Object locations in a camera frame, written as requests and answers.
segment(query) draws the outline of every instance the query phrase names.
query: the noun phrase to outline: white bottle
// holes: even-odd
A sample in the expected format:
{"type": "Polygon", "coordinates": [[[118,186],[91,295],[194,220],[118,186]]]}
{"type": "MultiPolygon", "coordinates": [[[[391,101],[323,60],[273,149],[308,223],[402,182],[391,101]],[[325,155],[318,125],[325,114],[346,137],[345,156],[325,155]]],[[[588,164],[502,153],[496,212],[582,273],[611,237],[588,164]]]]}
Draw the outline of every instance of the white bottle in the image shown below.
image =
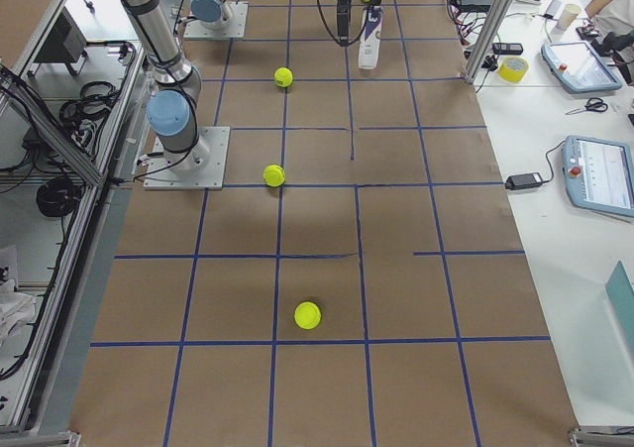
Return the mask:
{"type": "MultiPolygon", "coordinates": [[[[362,23],[366,21],[366,13],[364,11],[362,23]]],[[[380,45],[380,29],[383,24],[383,10],[375,6],[368,15],[366,29],[361,36],[361,44],[359,46],[359,68],[373,69],[376,68],[378,62],[378,47],[380,45]]]]}

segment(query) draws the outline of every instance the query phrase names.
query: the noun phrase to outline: cable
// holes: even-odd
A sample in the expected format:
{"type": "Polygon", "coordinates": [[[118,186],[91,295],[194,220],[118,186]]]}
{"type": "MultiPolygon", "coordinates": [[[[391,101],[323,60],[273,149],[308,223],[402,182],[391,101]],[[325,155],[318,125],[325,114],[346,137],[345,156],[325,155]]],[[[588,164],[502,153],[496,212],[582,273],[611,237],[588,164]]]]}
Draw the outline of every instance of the cable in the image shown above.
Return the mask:
{"type": "Polygon", "coordinates": [[[22,179],[20,179],[20,181],[18,181],[16,184],[11,186],[9,189],[4,189],[4,190],[0,191],[0,194],[6,194],[7,192],[13,191],[16,187],[22,185],[27,179],[29,179],[29,176],[31,175],[31,173],[33,172],[33,169],[35,167],[36,167],[35,164],[32,164],[31,168],[29,169],[29,172],[27,172],[26,176],[24,176],[22,179]]]}
{"type": "MultiPolygon", "coordinates": [[[[68,232],[70,227],[72,226],[75,218],[77,216],[77,211],[76,209],[72,212],[72,217],[70,219],[70,223],[68,224],[68,232]]],[[[46,307],[47,304],[49,302],[49,298],[51,296],[51,293],[53,292],[54,288],[55,288],[55,280],[57,279],[57,275],[59,274],[59,269],[61,267],[61,258],[65,252],[66,246],[68,245],[68,234],[65,234],[65,237],[62,238],[61,244],[59,246],[59,252],[57,253],[57,257],[55,259],[55,264],[53,267],[53,274],[51,275],[51,280],[49,281],[49,285],[47,286],[47,290],[40,295],[40,297],[43,299],[42,304],[40,306],[40,310],[38,312],[38,316],[36,317],[36,321],[33,322],[32,324],[30,324],[30,326],[32,327],[31,329],[31,335],[29,336],[29,341],[27,342],[27,346],[25,347],[24,351],[22,352],[21,355],[16,357],[16,361],[13,363],[13,365],[11,365],[9,368],[7,368],[6,370],[2,370],[0,371],[0,382],[1,381],[6,381],[9,378],[11,378],[12,376],[14,376],[16,373],[18,373],[20,371],[20,368],[22,368],[22,366],[24,365],[25,361],[27,361],[29,359],[29,356],[31,354],[31,349],[33,348],[33,344],[35,342],[36,339],[36,334],[38,333],[38,328],[40,327],[42,320],[44,318],[45,312],[46,312],[46,307]]]]}
{"type": "Polygon", "coordinates": [[[361,38],[361,36],[364,34],[364,32],[366,31],[366,27],[368,26],[368,16],[370,15],[370,11],[371,11],[371,7],[372,5],[367,5],[366,6],[366,16],[364,17],[364,23],[361,27],[361,31],[359,32],[359,34],[352,40],[349,41],[347,44],[343,44],[341,43],[333,34],[333,32],[330,30],[330,28],[328,27],[328,23],[326,23],[326,17],[324,16],[324,12],[321,9],[321,1],[320,0],[316,0],[317,1],[317,10],[319,11],[319,17],[321,18],[321,22],[324,25],[324,28],[326,29],[326,31],[328,32],[328,34],[330,35],[330,38],[337,43],[337,45],[339,45],[342,48],[348,48],[350,47],[352,44],[355,44],[359,41],[359,39],[361,38]]]}
{"type": "MultiPolygon", "coordinates": [[[[183,23],[183,21],[180,19],[180,12],[182,11],[182,7],[184,4],[185,4],[185,0],[180,0],[180,5],[178,6],[178,11],[176,12],[176,19],[174,20],[174,27],[171,30],[171,33],[174,34],[175,36],[178,36],[178,26],[183,23]]],[[[187,20],[195,21],[196,18],[194,19],[187,18],[187,20]]]]}
{"type": "Polygon", "coordinates": [[[551,170],[551,177],[549,179],[545,179],[544,183],[547,182],[551,182],[554,178],[555,178],[555,171],[553,170],[553,164],[551,163],[550,159],[548,158],[548,155],[550,153],[552,153],[554,150],[556,150],[558,147],[560,147],[561,145],[563,145],[566,142],[566,140],[562,140],[561,142],[559,142],[557,144],[556,147],[551,148],[548,152],[546,152],[546,154],[544,155],[544,157],[546,158],[546,161],[548,162],[548,168],[550,168],[551,170]]]}

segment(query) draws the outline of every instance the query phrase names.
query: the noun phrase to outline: white table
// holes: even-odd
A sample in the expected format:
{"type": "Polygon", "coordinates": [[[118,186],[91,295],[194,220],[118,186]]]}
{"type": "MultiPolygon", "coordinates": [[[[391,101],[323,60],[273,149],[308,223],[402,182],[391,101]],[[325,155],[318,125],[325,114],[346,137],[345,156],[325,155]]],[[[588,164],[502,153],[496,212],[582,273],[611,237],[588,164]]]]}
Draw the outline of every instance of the white table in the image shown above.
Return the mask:
{"type": "MultiPolygon", "coordinates": [[[[561,0],[563,3],[579,0],[561,0]]],[[[540,13],[540,7],[513,4],[510,13],[540,13]]],[[[548,42],[542,18],[513,16],[500,28],[504,42],[520,42],[530,63],[519,84],[490,74],[477,95],[503,177],[539,171],[549,176],[544,154],[567,135],[617,140],[634,148],[634,90],[624,86],[604,96],[604,114],[565,115],[588,98],[568,94],[539,56],[548,42]]],[[[572,25],[554,41],[576,41],[572,25]]],[[[481,71],[475,86],[478,87],[481,71]]],[[[605,293],[617,261],[634,278],[634,221],[614,220],[573,207],[561,173],[561,152],[551,154],[555,180],[508,197],[531,273],[581,426],[634,425],[634,358],[619,331],[605,293]]]]}

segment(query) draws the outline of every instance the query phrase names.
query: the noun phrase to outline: paper cup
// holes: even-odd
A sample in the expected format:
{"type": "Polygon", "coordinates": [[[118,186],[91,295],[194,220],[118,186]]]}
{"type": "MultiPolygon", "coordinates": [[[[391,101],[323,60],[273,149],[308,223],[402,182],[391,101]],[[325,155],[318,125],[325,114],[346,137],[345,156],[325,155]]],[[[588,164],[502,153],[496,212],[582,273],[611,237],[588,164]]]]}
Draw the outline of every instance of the paper cup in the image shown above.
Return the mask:
{"type": "Polygon", "coordinates": [[[562,11],[562,15],[557,21],[555,28],[565,31],[570,24],[577,18],[579,13],[581,12],[581,7],[576,4],[567,4],[564,6],[564,11],[562,11]]]}

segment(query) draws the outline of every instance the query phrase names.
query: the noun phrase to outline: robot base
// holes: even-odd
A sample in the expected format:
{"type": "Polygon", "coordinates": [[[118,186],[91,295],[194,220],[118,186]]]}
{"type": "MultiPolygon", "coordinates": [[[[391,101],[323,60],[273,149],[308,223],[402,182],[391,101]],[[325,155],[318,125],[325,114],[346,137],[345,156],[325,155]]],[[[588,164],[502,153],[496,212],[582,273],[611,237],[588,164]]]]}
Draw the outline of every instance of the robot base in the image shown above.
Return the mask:
{"type": "Polygon", "coordinates": [[[205,28],[200,21],[192,21],[187,23],[184,38],[191,41],[218,41],[231,38],[243,38],[245,36],[245,27],[247,26],[247,13],[249,12],[249,4],[243,1],[232,3],[234,17],[229,26],[223,29],[205,28]]]}
{"type": "MultiPolygon", "coordinates": [[[[209,161],[201,169],[190,172],[175,172],[165,169],[151,174],[144,181],[143,186],[148,190],[179,190],[179,189],[221,189],[225,178],[225,165],[229,149],[229,127],[199,127],[200,137],[211,149],[209,161]]],[[[153,152],[162,152],[162,144],[155,140],[153,152]]],[[[165,159],[155,159],[150,162],[148,172],[165,168],[165,159]]]]}

